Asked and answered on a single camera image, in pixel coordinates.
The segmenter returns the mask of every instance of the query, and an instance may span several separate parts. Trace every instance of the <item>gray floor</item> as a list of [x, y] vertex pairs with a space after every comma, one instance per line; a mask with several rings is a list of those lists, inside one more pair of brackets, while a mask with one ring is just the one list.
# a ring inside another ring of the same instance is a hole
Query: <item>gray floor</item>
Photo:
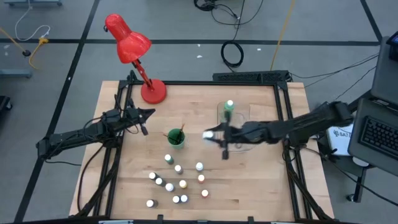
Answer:
[[[34, 6], [20, 26], [27, 37], [41, 24], [52, 27], [49, 39], [79, 39], [94, 0], [64, 0], [63, 6]], [[221, 0], [239, 12], [241, 1]], [[367, 0], [383, 35], [398, 30], [395, 0]], [[246, 1], [243, 20], [250, 18], [260, 1]], [[237, 39], [277, 40], [290, 5], [289, 0], [265, 0], [258, 16], [239, 30]], [[10, 8], [0, 4], [1, 26], [14, 36], [14, 24], [25, 7]], [[132, 30], [150, 39], [230, 39], [231, 26], [213, 21], [210, 14], [194, 8], [192, 1], [128, 1], [101, 0], [89, 39], [112, 39], [103, 32], [104, 18], [110, 13], [121, 14]], [[215, 16], [231, 21], [223, 11]], [[377, 41], [359, 0], [298, 0], [292, 13], [285, 40]], [[0, 68], [29, 68], [11, 44], [0, 44]], [[33, 50], [35, 44], [23, 44]], [[43, 137], [49, 126], [55, 105], [76, 52], [77, 44], [47, 44], [37, 53], [31, 79], [1, 79], [0, 95], [7, 95], [14, 103], [0, 125], [0, 222], [11, 222], [24, 193], [36, 160], [34, 144]], [[142, 64], [151, 77], [164, 80], [211, 80], [216, 72], [229, 72], [220, 57], [220, 45], [156, 44], [142, 57]], [[274, 45], [242, 45], [245, 58], [236, 69], [243, 71], [269, 70]], [[333, 72], [378, 52], [378, 47], [294, 46], [283, 45], [274, 69], [287, 69], [301, 76]], [[231, 61], [237, 51], [227, 48]], [[345, 91], [362, 74], [376, 64], [376, 59], [360, 67], [341, 72], [306, 89], [310, 107], [331, 101]], [[98, 92], [103, 80], [119, 80], [128, 75], [130, 65], [122, 65], [114, 44], [86, 44], [83, 48], [67, 100], [57, 124], [56, 132], [80, 128], [92, 118]], [[350, 102], [370, 86], [369, 74], [339, 100]], [[299, 79], [309, 84], [317, 79]], [[57, 159], [81, 162], [81, 148], [63, 152]], [[365, 192], [362, 203], [350, 203], [345, 195], [354, 183], [328, 164], [324, 165], [331, 201], [336, 218], [347, 222], [394, 223], [395, 207]], [[25, 220], [66, 217], [75, 190], [79, 168], [62, 164], [45, 164], [40, 174]], [[398, 179], [379, 169], [368, 172], [366, 185], [398, 201]]]

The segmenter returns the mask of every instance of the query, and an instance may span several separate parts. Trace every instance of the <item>red desk lamp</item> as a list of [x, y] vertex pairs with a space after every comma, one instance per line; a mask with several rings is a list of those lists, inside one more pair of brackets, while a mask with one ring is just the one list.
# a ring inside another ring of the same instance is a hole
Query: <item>red desk lamp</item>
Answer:
[[138, 70], [145, 84], [141, 87], [141, 96], [147, 102], [156, 104], [166, 98], [166, 86], [161, 80], [148, 79], [139, 58], [150, 48], [152, 42], [144, 35], [131, 31], [123, 18], [110, 14], [105, 19], [105, 26], [118, 43], [118, 55], [122, 63], [132, 63]]

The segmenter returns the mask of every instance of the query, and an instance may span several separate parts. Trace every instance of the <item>lamp shade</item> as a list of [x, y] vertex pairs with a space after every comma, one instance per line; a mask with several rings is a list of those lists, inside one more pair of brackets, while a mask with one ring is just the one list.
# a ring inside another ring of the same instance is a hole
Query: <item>lamp shade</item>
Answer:
[[144, 35], [131, 31], [124, 19], [118, 14], [110, 14], [105, 19], [106, 28], [118, 43], [118, 55], [122, 63], [131, 63], [143, 56], [152, 45]]

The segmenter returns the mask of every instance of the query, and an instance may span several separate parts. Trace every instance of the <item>wooden table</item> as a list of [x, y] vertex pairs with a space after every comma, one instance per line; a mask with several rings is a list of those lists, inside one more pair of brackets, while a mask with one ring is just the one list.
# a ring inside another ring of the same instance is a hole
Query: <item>wooden table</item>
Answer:
[[[294, 116], [308, 113], [303, 83], [288, 83], [288, 86]], [[95, 117], [113, 108], [117, 87], [118, 82], [103, 82]], [[226, 100], [233, 100], [237, 105], [248, 104], [250, 120], [277, 120], [273, 87], [169, 85], [165, 101], [158, 105], [145, 103], [140, 89], [139, 85], [133, 86], [135, 105], [155, 108], [156, 112], [147, 121], [148, 136], [125, 133], [111, 218], [153, 220], [158, 214], [163, 214], [165, 220], [245, 221], [248, 216], [253, 216], [255, 221], [294, 220], [281, 143], [260, 144], [247, 152], [231, 153], [227, 161], [222, 161], [221, 149], [201, 138], [204, 129], [217, 125], [217, 104]], [[286, 119], [282, 91], [280, 98]], [[176, 151], [168, 145], [163, 133], [167, 134], [183, 123], [186, 145], [181, 151]], [[100, 144], [86, 147], [83, 164], [99, 147]], [[308, 147], [318, 150], [313, 140], [310, 140]], [[98, 186], [104, 152], [103, 149], [93, 159], [85, 173], [82, 205]], [[183, 175], [177, 175], [174, 166], [164, 161], [165, 154], [171, 154], [175, 164], [183, 167]], [[197, 182], [195, 164], [199, 161], [205, 166], [204, 184]], [[309, 192], [326, 214], [333, 217], [319, 156], [302, 150], [302, 162]], [[170, 193], [155, 185], [148, 178], [152, 171], [173, 183], [176, 191]], [[188, 182], [187, 189], [178, 186], [181, 179]], [[200, 197], [202, 189], [209, 191], [208, 198]], [[302, 195], [297, 192], [301, 216], [305, 217]], [[77, 186], [70, 214], [77, 212], [76, 193]], [[181, 194], [188, 195], [189, 202], [174, 204], [172, 197]], [[107, 192], [103, 194], [100, 214], [104, 213], [106, 197]], [[157, 208], [146, 207], [146, 201], [151, 198], [159, 201]]]

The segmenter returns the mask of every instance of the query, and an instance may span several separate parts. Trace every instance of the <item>lamp base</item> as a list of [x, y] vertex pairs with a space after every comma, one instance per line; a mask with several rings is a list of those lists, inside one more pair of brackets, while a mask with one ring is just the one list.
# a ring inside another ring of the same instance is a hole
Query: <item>lamp base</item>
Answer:
[[151, 90], [145, 83], [142, 85], [142, 99], [150, 104], [162, 102], [166, 98], [166, 85], [164, 85], [161, 80], [152, 79], [152, 86], [154, 87], [154, 90]]

